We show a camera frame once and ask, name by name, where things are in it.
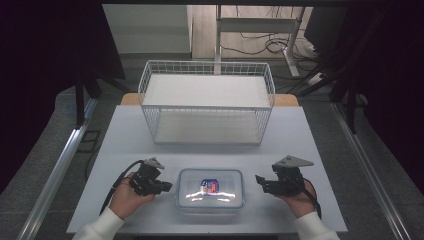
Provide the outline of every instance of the cable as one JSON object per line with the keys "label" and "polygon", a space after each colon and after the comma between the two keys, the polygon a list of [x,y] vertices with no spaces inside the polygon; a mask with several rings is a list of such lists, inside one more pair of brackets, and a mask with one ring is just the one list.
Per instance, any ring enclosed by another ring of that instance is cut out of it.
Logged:
{"label": "cable", "polygon": [[259,52],[249,53],[249,52],[243,52],[243,51],[240,51],[240,50],[238,50],[238,49],[234,49],[234,48],[227,48],[227,47],[223,47],[222,45],[221,45],[221,48],[226,49],[226,50],[236,51],[236,52],[243,53],[243,54],[248,54],[248,55],[256,55],[256,54],[259,54],[259,53],[261,53],[261,52],[263,52],[263,51],[265,51],[265,50],[267,49],[267,48],[265,47],[264,49],[262,49],[262,50],[261,50],[261,51],[259,51]]}
{"label": "cable", "polygon": [[302,67],[301,65],[300,65],[300,63],[301,62],[317,62],[316,60],[312,60],[312,59],[298,59],[297,61],[296,61],[296,66],[298,67],[298,68],[300,68],[300,69],[302,69],[302,70],[304,70],[304,71],[307,71],[307,72],[310,72],[310,71],[312,71],[312,70],[314,70],[313,68],[312,69],[308,69],[308,68],[304,68],[304,67]]}
{"label": "cable", "polygon": [[246,37],[246,36],[244,36],[244,35],[243,35],[243,33],[240,33],[240,35],[241,35],[243,38],[253,38],[253,39],[258,39],[258,38],[270,37],[271,35],[275,35],[275,33],[268,33],[268,34],[265,34],[265,35],[261,35],[261,36],[252,36],[252,37]]}
{"label": "cable", "polygon": [[237,13],[237,17],[238,17],[238,14],[240,13],[240,17],[243,17],[242,15],[241,15],[241,12],[238,10],[238,5],[236,5],[236,13]]}
{"label": "cable", "polygon": [[275,91],[278,92],[279,90],[281,90],[283,88],[293,87],[294,85],[297,85],[297,84],[292,84],[292,85],[288,85],[288,86],[279,87],[279,88],[275,89]]}
{"label": "cable", "polygon": [[113,193],[115,192],[116,188],[119,186],[119,184],[121,183],[122,179],[125,178],[127,172],[133,168],[135,165],[139,164],[139,163],[143,163],[144,160],[138,160],[136,162],[134,162],[133,164],[131,164],[127,169],[125,169],[125,171],[123,171],[121,173],[121,175],[119,175],[118,179],[116,179],[115,183],[112,185],[112,187],[109,190],[109,193],[106,196],[105,201],[103,202],[103,206],[102,209],[100,210],[100,214],[102,214],[102,212],[105,210],[106,206],[109,204],[110,199],[112,198]]}
{"label": "cable", "polygon": [[[280,49],[277,50],[277,51],[271,50],[269,48],[269,46],[271,46],[273,44],[278,45],[280,47]],[[265,42],[266,49],[268,49],[268,51],[271,52],[271,53],[283,52],[287,48],[287,46],[288,46],[288,40],[287,39],[273,38],[273,39],[269,39],[268,41]]]}
{"label": "cable", "polygon": [[314,69],[312,69],[312,71],[308,72],[308,74],[306,74],[305,77],[302,78],[302,80],[297,83],[295,86],[293,86],[292,88],[290,88],[286,94],[291,93],[294,89],[296,89],[298,86],[300,86],[305,80],[309,79],[309,77],[312,75],[313,72],[317,72],[319,70],[321,70],[323,68],[323,64],[318,64],[317,66],[315,66]]}
{"label": "cable", "polygon": [[[322,219],[322,214],[321,214],[321,205],[319,204],[319,202],[318,202],[318,200],[317,200],[317,198],[316,197],[314,197],[308,190],[306,190],[306,188],[305,187],[303,187],[303,186],[299,186],[299,184],[297,184],[296,183],[296,181],[295,180],[293,180],[291,177],[288,177],[288,176],[285,176],[291,183],[293,183],[294,185],[296,185],[296,187],[300,190],[300,191],[302,191],[311,201],[312,201],[312,204],[314,205],[314,207],[315,207],[315,209],[317,210],[317,213],[318,213],[318,217],[319,218],[321,218]],[[315,190],[315,187],[314,187],[314,185],[312,184],[312,182],[311,181],[309,181],[308,179],[306,179],[306,178],[303,178],[303,180],[306,180],[307,182],[309,182],[310,184],[311,184],[311,186],[312,186],[312,189],[314,190],[314,192],[315,192],[315,195],[316,195],[316,190]]]}
{"label": "cable", "polygon": [[266,13],[265,18],[268,16],[268,14],[273,10],[273,7],[271,7],[271,9],[269,9],[269,11]]}
{"label": "cable", "polygon": [[[350,47],[359,39],[359,37],[362,35],[363,31],[365,31],[367,21],[368,21],[368,18],[364,18],[363,22],[359,25],[360,27],[356,30],[356,32],[351,34],[350,37],[345,42],[343,42],[343,44],[336,51],[332,52],[328,56],[320,57],[320,58],[316,59],[317,62],[320,63],[320,64],[318,64],[312,71],[310,71],[308,73],[308,75],[310,75],[310,73],[312,73],[312,72],[316,73],[317,71],[315,71],[315,70],[317,70],[317,67],[320,68],[319,70],[324,68],[324,64],[325,64],[325,66],[327,66],[327,65],[329,65],[329,64],[331,64],[335,61],[345,61],[345,60],[341,59],[340,57],[345,57],[345,56],[343,56],[343,54],[346,54],[346,52],[348,50],[350,50]],[[346,70],[346,68],[342,67],[341,69],[337,70],[337,72],[335,74],[336,75],[341,74],[345,70]],[[296,88],[298,88],[307,79],[307,77],[308,76],[306,76],[304,78],[304,80],[299,82],[296,86],[289,89],[286,93],[291,93]]]}
{"label": "cable", "polygon": [[302,78],[282,77],[282,76],[278,76],[278,75],[272,75],[272,77],[273,78],[281,78],[281,79],[284,79],[284,80],[293,80],[293,81],[302,79]]}
{"label": "cable", "polygon": [[298,58],[298,59],[308,59],[308,60],[312,60],[312,61],[320,61],[320,60],[324,60],[324,59],[318,59],[318,58],[312,58],[312,57],[306,57],[303,56],[302,53],[300,53],[299,47],[297,46],[297,44],[294,44],[294,47],[297,50],[297,53],[293,52],[293,57]]}
{"label": "cable", "polygon": [[275,18],[277,18],[278,17],[278,12],[280,11],[280,6],[278,6],[278,8],[277,8],[277,14],[275,14]]}

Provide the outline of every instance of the black cable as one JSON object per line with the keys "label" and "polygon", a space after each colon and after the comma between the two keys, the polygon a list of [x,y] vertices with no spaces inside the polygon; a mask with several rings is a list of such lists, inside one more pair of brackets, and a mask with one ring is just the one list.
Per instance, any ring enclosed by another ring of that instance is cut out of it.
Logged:
{"label": "black cable", "polygon": [[297,84],[292,84],[292,85],[288,85],[288,86],[279,87],[279,88],[275,89],[275,92],[278,92],[279,90],[281,90],[283,88],[293,87],[294,85],[297,85]]}
{"label": "black cable", "polygon": [[299,83],[297,83],[295,86],[293,86],[291,89],[289,89],[286,92],[286,94],[291,93],[294,89],[296,89],[298,86],[300,86],[305,80],[308,80],[309,77],[311,77],[311,73],[315,72],[315,70],[321,70],[322,68],[323,68],[323,65],[322,64],[318,64],[317,66],[315,66],[315,68],[312,69],[312,71],[308,72],[308,74],[306,74],[306,76],[303,77],[302,80]]}
{"label": "black cable", "polygon": [[297,53],[295,53],[295,52],[293,51],[293,57],[295,57],[295,58],[296,58],[296,56],[294,56],[294,55],[295,55],[295,54],[299,54],[299,56],[300,56],[300,57],[297,57],[297,58],[300,58],[300,59],[309,59],[309,60],[312,60],[312,61],[319,61],[319,60],[320,60],[319,58],[312,58],[312,57],[306,57],[306,56],[303,56],[303,55],[302,55],[302,53],[300,52],[299,47],[297,46],[297,44],[296,44],[296,43],[294,44],[294,47],[296,48]]}
{"label": "black cable", "polygon": [[280,6],[278,6],[278,8],[277,8],[277,14],[275,14],[275,18],[277,18],[278,17],[278,12],[280,11]]}
{"label": "black cable", "polygon": [[237,17],[238,17],[238,14],[240,13],[240,17],[243,17],[242,15],[241,15],[241,12],[238,10],[238,5],[236,5],[236,13],[237,13]]}
{"label": "black cable", "polygon": [[274,9],[275,9],[275,6],[272,6],[272,7],[271,7],[271,10],[272,10],[272,12],[271,12],[271,18],[273,18],[273,17],[274,17]]}
{"label": "black cable", "polygon": [[[318,217],[319,218],[322,218],[322,214],[321,214],[321,205],[318,203],[318,200],[317,200],[317,198],[316,197],[314,197],[308,190],[306,190],[306,188],[305,187],[303,187],[303,186],[299,186],[299,184],[297,184],[296,183],[296,181],[295,180],[293,180],[291,177],[288,177],[288,176],[285,176],[291,183],[293,183],[298,189],[300,189],[311,201],[312,201],[312,204],[314,205],[314,207],[315,207],[315,209],[317,210],[317,213],[318,213]],[[306,180],[306,181],[308,181],[310,184],[311,184],[311,186],[312,186],[312,189],[314,190],[314,192],[315,192],[315,194],[316,194],[316,191],[315,191],[315,187],[314,187],[314,185],[312,184],[312,182],[311,181],[309,181],[308,179],[306,179],[306,178],[303,178],[303,180]]]}
{"label": "black cable", "polygon": [[[269,48],[269,46],[271,46],[273,44],[278,45],[280,47],[280,49],[277,50],[277,51],[271,50]],[[265,42],[266,49],[268,49],[268,51],[271,52],[271,53],[282,52],[282,51],[284,51],[287,48],[287,45],[288,45],[288,40],[287,39],[281,39],[281,38],[273,38],[273,39],[270,39],[270,40],[268,40],[268,41]]]}
{"label": "black cable", "polygon": [[282,77],[282,76],[278,76],[278,75],[274,75],[274,74],[272,75],[272,77],[273,78],[281,78],[281,79],[284,79],[284,80],[293,80],[293,81],[302,79],[302,78]]}
{"label": "black cable", "polygon": [[240,35],[243,37],[243,38],[253,38],[253,39],[259,39],[259,38],[264,38],[264,37],[270,37],[271,35],[275,35],[275,33],[268,33],[268,34],[265,34],[265,35],[261,35],[261,36],[252,36],[252,37],[246,37],[246,36],[244,36],[243,35],[243,33],[240,33]]}
{"label": "black cable", "polygon": [[139,163],[143,163],[144,160],[138,160],[136,162],[134,162],[133,164],[131,164],[127,169],[125,169],[125,171],[123,171],[121,173],[121,175],[119,175],[118,179],[116,179],[115,183],[112,185],[112,187],[109,190],[109,193],[106,196],[105,201],[103,202],[103,206],[102,209],[100,210],[100,214],[103,213],[103,211],[105,210],[106,206],[109,204],[110,199],[112,198],[113,193],[115,193],[116,188],[119,186],[119,184],[121,183],[122,179],[125,178],[127,172],[133,168],[135,165],[139,164]]}
{"label": "black cable", "polygon": [[221,45],[221,48],[226,49],[226,50],[236,51],[236,52],[243,53],[243,54],[248,54],[248,55],[256,55],[256,54],[259,54],[259,53],[261,53],[261,52],[263,52],[263,51],[265,51],[265,50],[267,49],[267,48],[265,47],[264,49],[262,49],[262,50],[261,50],[261,51],[259,51],[259,52],[249,53],[249,52],[243,52],[243,51],[240,51],[240,50],[238,50],[238,49],[234,49],[234,48],[227,48],[227,47],[223,47],[222,45]]}
{"label": "black cable", "polygon": [[300,68],[300,69],[302,69],[304,71],[307,71],[307,72],[310,72],[310,71],[314,70],[313,68],[312,69],[308,69],[308,68],[305,68],[305,67],[301,66],[300,65],[301,62],[316,62],[315,60],[312,60],[312,59],[298,59],[296,61],[296,66],[298,68]]}

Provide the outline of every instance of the food container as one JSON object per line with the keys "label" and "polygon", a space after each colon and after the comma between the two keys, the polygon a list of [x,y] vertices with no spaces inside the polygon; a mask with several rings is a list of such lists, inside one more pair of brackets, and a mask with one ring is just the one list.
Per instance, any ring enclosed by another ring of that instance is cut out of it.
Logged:
{"label": "food container", "polygon": [[237,213],[244,205],[238,170],[183,169],[177,187],[177,207],[186,213]]}

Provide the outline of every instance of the gray floor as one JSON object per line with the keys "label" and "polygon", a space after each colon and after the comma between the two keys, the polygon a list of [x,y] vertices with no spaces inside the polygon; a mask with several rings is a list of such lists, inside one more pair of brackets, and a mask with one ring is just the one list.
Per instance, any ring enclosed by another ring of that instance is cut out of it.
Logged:
{"label": "gray floor", "polygon": [[[163,54],[121,56],[127,78],[123,84],[134,92],[142,75],[143,66],[149,59],[183,60],[183,57]],[[285,93],[300,82],[300,80],[285,79],[290,75],[281,59],[265,61],[270,64],[274,75],[284,77],[274,78],[276,89],[279,89],[278,93]],[[101,145],[115,106],[120,103],[123,96],[122,92],[110,85],[102,81],[99,83],[104,93],[98,99],[86,138],[80,144],[79,152],[75,154],[69,166],[36,239],[72,238],[65,233],[67,225],[84,189],[87,175],[95,161],[96,150]],[[328,100],[327,96],[331,87],[329,85],[307,97],[299,98],[299,103],[304,108],[349,230],[347,233],[340,233],[339,236],[341,239],[396,239]],[[68,89],[58,95],[56,110],[48,126],[24,165],[0,196],[0,239],[17,238],[75,127],[75,119],[75,93],[73,89]],[[424,218],[421,217],[424,215],[422,194],[369,126],[360,108],[356,112],[356,124],[357,137],[368,154],[382,185],[403,218],[411,239],[424,239]],[[117,239],[133,239],[133,237],[117,236]],[[296,235],[290,235],[284,236],[283,239],[298,238]]]}

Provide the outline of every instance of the white tabletop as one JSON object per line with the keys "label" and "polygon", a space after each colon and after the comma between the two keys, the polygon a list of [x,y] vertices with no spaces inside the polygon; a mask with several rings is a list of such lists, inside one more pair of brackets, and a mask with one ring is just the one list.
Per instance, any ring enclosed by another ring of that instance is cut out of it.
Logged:
{"label": "white tabletop", "polygon": [[[140,207],[120,233],[176,234],[283,234],[296,232],[295,217],[287,205],[265,194],[255,174],[276,180],[271,165],[292,155],[314,162],[301,168],[316,188],[324,224],[347,231],[313,136],[301,107],[274,107],[260,146],[155,145],[139,106],[117,106],[90,178],[75,210],[68,232],[94,221],[106,195],[131,163],[153,156],[165,166],[158,180],[174,184],[169,193]],[[184,168],[238,169],[242,172],[245,205],[235,215],[186,215],[175,203],[177,178]]]}

